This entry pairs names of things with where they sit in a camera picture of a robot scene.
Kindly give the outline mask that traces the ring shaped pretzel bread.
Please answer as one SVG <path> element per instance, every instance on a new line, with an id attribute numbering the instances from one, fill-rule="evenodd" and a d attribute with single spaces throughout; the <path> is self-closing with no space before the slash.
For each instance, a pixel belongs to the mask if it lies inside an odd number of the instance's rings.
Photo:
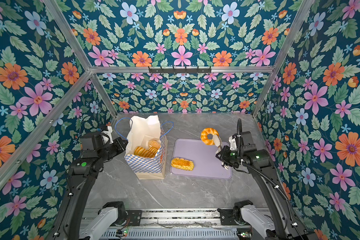
<path id="1" fill-rule="evenodd" d="M 213 140 L 214 136 L 219 136 L 219 132 L 213 128 L 205 128 L 201 132 L 200 139 L 201 141 L 208 146 L 212 146 L 215 144 L 215 141 Z"/>

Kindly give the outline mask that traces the round orange bun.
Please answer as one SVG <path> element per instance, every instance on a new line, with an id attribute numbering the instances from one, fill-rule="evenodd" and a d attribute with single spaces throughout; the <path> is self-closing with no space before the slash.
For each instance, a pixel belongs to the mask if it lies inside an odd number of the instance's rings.
<path id="1" fill-rule="evenodd" d="M 148 145 L 150 148 L 155 148 L 155 149 L 160 149 L 160 147 L 161 147 L 161 144 L 155 140 L 148 141 Z"/>

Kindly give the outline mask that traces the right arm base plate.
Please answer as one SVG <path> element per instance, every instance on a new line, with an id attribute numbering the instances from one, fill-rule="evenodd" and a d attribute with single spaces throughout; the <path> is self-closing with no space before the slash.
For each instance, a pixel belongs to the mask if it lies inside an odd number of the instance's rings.
<path id="1" fill-rule="evenodd" d="M 223 226 L 249 226 L 250 224 L 242 218 L 239 209 L 217 209 Z"/>

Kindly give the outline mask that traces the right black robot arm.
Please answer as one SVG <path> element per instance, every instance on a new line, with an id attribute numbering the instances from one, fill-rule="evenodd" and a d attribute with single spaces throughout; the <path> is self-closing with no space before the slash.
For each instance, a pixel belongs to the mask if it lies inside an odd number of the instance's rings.
<path id="1" fill-rule="evenodd" d="M 258 150 L 250 132 L 236 133 L 223 146 L 218 135 L 212 140 L 218 148 L 216 158 L 224 168 L 233 168 L 252 175 L 266 200 L 271 217 L 260 213 L 251 202 L 235 204 L 236 222 L 248 223 L 262 240 L 316 240 L 294 211 L 267 150 Z"/>

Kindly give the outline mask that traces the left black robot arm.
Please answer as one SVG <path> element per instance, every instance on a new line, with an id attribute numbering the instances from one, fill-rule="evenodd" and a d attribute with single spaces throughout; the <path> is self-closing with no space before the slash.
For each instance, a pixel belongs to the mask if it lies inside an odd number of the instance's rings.
<path id="1" fill-rule="evenodd" d="M 69 167 L 67 189 L 48 240 L 98 240 L 110 226 L 121 226 L 127 222 L 124 203 L 109 202 L 87 229 L 80 231 L 85 206 L 99 173 L 106 162 L 126 150 L 128 141 L 92 133 L 81 137 L 81 143 L 81 154 Z"/>

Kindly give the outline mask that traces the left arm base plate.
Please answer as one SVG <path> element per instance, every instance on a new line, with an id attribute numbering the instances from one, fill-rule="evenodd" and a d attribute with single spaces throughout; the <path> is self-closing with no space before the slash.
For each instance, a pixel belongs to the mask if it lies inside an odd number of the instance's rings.
<path id="1" fill-rule="evenodd" d="M 142 220 L 142 210 L 127 210 L 127 223 L 125 227 L 138 227 Z"/>

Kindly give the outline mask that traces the ridged long bread roll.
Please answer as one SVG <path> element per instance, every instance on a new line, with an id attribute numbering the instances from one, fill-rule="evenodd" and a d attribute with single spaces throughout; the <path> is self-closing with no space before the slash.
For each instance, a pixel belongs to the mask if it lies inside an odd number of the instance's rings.
<path id="1" fill-rule="evenodd" d="M 134 150 L 134 155 L 143 158 L 148 158 L 148 150 L 143 147 L 136 147 Z"/>

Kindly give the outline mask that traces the checkered paper bag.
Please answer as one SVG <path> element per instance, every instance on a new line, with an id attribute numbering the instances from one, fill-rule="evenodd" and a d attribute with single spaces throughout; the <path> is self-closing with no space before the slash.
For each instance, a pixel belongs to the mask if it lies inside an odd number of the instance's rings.
<path id="1" fill-rule="evenodd" d="M 139 180 L 163 180 L 167 161 L 167 134 L 165 122 L 159 116 L 147 118 L 124 117 L 115 123 L 115 131 L 123 120 L 129 121 L 130 131 L 127 136 L 125 160 Z"/>

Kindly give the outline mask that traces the lavender plastic tray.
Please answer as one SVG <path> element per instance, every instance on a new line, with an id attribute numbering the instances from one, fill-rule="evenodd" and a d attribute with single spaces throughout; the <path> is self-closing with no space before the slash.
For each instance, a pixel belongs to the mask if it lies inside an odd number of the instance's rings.
<path id="1" fill-rule="evenodd" d="M 194 169 L 186 171 L 171 167 L 171 173 L 184 177 L 229 180 L 232 177 L 232 170 L 222 167 L 221 161 L 216 158 L 216 151 L 216 146 L 205 145 L 201 140 L 177 139 L 173 158 L 193 162 Z"/>

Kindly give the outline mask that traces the braided pastry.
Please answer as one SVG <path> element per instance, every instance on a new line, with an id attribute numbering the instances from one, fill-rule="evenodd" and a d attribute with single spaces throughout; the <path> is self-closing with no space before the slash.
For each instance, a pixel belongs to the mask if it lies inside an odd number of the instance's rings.
<path id="1" fill-rule="evenodd" d="M 192 171 L 194 169 L 194 163 L 190 160 L 183 158 L 174 158 L 171 161 L 171 166 L 176 169 Z"/>

